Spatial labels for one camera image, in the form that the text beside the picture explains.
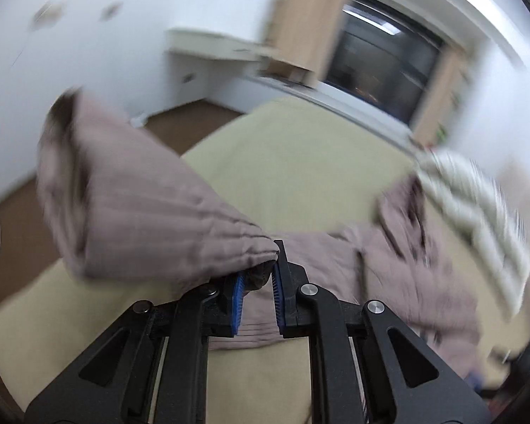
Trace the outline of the mauve puffer hooded coat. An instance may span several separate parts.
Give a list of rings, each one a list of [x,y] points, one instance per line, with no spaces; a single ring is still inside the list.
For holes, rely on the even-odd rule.
[[[175,151],[77,89],[47,113],[37,191],[54,243],[78,276],[158,279],[184,293],[243,272],[250,296],[239,333],[215,349],[280,341],[270,274],[286,257],[343,301],[383,301],[461,377],[482,368],[476,297],[426,216],[416,175],[379,196],[372,224],[272,238]]]

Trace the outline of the white folded duvet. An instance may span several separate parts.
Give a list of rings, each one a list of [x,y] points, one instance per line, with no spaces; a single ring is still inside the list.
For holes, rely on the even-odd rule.
[[[518,214],[497,183],[472,161],[446,148],[416,154],[424,193],[485,265],[506,320],[521,310],[530,278],[530,246]]]

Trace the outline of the olive green bed sheet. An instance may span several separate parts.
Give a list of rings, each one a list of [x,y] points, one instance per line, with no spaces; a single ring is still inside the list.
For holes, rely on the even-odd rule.
[[[213,132],[184,159],[236,209],[271,232],[328,231],[368,219],[375,197],[411,159],[316,105],[280,99]],[[0,375],[26,407],[132,302],[172,300],[161,282],[85,281],[62,262],[0,305]],[[219,350],[210,370],[210,421],[303,423],[309,371],[303,342]]]

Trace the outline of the beige padded headboard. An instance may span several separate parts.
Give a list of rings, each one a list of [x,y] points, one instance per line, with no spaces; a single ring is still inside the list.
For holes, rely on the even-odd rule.
[[[530,172],[515,160],[510,160],[500,172],[498,181],[506,204],[530,234]]]

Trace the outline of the right beige curtain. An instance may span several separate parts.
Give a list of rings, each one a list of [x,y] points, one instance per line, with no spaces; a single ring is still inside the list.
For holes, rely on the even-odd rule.
[[[433,147],[444,140],[447,125],[460,112],[471,84],[471,59],[465,51],[446,45],[414,111],[411,140],[417,147]]]

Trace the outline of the beige curtain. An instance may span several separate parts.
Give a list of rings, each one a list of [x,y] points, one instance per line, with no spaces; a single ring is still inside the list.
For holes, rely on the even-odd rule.
[[[471,84],[471,59],[465,51],[446,45],[414,111],[411,140],[417,147],[433,147],[444,140],[447,125],[460,112]]]
[[[266,45],[283,59],[325,78],[349,0],[277,0]]]

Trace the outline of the small folding lap table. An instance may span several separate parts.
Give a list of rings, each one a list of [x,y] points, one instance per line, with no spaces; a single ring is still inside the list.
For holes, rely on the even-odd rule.
[[[274,78],[287,84],[310,88],[315,88],[318,83],[315,72],[277,58],[267,58],[260,70],[260,75],[266,78]]]

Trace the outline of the dark window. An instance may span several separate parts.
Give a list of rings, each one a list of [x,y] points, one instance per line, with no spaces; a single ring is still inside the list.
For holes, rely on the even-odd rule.
[[[377,0],[343,5],[343,28],[325,82],[409,125],[444,41]]]

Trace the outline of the left beige curtain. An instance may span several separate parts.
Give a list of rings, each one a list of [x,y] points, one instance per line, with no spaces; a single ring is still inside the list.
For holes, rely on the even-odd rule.
[[[283,59],[325,78],[349,0],[277,0],[266,45]]]

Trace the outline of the black plug wall outlet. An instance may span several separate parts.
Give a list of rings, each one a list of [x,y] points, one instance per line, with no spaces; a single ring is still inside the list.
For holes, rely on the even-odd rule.
[[[183,84],[189,83],[190,81],[194,81],[195,78],[196,78],[196,74],[195,73],[184,75],[182,77],[182,83]]]

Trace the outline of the white wall-mounted desk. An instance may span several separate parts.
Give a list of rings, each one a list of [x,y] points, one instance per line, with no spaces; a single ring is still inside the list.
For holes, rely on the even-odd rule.
[[[166,32],[167,51],[194,58],[227,61],[260,61],[270,58],[270,47],[232,35],[189,28],[171,28]]]

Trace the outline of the wall power socket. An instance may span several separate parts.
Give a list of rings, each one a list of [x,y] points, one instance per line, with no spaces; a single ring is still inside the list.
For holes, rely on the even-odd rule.
[[[112,18],[114,18],[119,11],[121,10],[122,3],[120,1],[116,1],[113,3],[110,3],[106,7],[104,7],[100,14],[100,20],[101,21],[108,21]]]

